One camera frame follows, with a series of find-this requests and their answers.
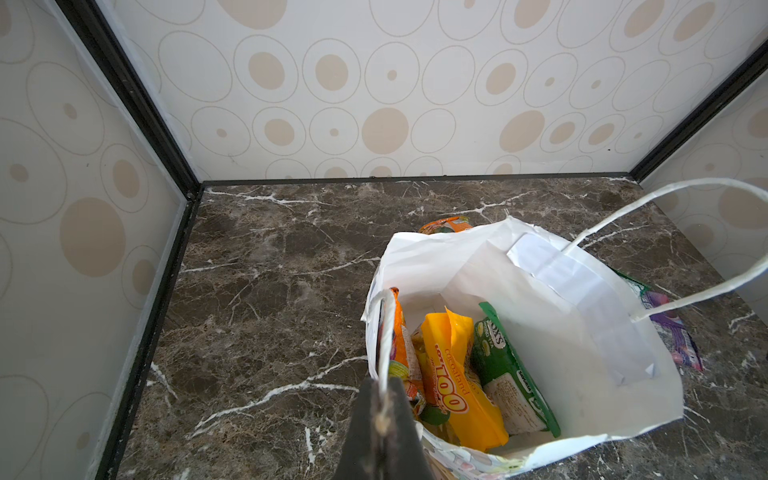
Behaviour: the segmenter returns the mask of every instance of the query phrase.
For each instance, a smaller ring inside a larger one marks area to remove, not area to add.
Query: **brown marble countertop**
[[[461,212],[570,237],[641,196],[625,179],[212,187],[120,478],[329,478],[367,372],[360,314],[389,238]],[[583,243],[670,297],[721,278],[655,206]],[[768,477],[768,328],[735,294],[680,311],[705,371],[684,419],[518,478]]]

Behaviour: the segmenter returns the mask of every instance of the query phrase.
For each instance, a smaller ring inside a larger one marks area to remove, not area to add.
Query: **patterned wall panel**
[[[180,195],[44,2],[0,1],[0,478],[86,478]]]
[[[692,137],[643,187],[703,177],[744,180],[768,190],[768,74]],[[768,254],[768,205],[730,187],[703,185],[664,195],[659,207],[724,278]],[[768,273],[737,290],[768,323]]]
[[[203,179],[626,171],[764,0],[101,0]]]

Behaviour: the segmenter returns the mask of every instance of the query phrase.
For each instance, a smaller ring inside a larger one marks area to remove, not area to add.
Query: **white paper bag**
[[[573,242],[512,217],[461,233],[396,233],[382,256],[362,316],[371,376],[378,378],[379,315],[393,317],[385,312],[391,302],[382,306],[379,300],[388,288],[399,288],[410,332],[425,314],[446,307],[479,321],[484,315],[478,303],[487,301],[562,431],[557,439],[550,432],[514,435],[507,445],[485,454],[420,429],[425,453],[458,478],[506,478],[681,418],[680,377],[649,314],[732,290],[764,271],[768,257],[719,286],[645,310],[613,270],[576,245],[655,197],[712,183],[743,188],[768,201],[767,192],[738,180],[689,180],[633,202]],[[379,353],[385,359],[386,340],[391,339],[387,328],[385,323]],[[386,364],[379,371],[386,372]]]

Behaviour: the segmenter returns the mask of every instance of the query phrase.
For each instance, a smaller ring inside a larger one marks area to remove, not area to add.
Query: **white label on green package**
[[[525,400],[511,374],[505,373],[485,384],[483,391],[502,411],[504,428],[509,435],[538,432],[547,428]]]

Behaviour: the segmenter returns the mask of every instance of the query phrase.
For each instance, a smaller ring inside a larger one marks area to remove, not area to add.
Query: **wall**
[[[727,177],[768,190],[768,74],[748,87],[644,182]],[[657,204],[723,278],[768,254],[768,205],[730,187],[702,186],[661,197]],[[737,290],[768,323],[768,273]]]
[[[768,34],[764,0],[102,1],[215,180],[627,171]]]
[[[180,195],[45,4],[0,2],[0,478],[87,478]]]

